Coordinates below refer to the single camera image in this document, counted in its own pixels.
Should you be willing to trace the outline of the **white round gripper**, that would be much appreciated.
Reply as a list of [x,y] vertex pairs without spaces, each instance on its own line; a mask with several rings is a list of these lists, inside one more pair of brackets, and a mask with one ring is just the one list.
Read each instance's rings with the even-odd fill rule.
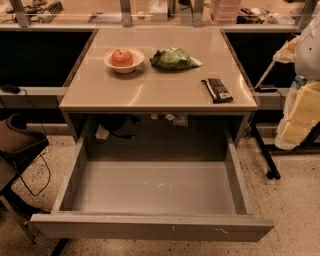
[[[286,41],[273,55],[273,60],[284,64],[295,62],[297,74],[308,80],[320,80],[320,16],[311,20],[300,38],[297,36]],[[320,83],[311,81],[299,89],[289,89],[283,118],[274,140],[275,146],[282,150],[296,148],[319,121]]]

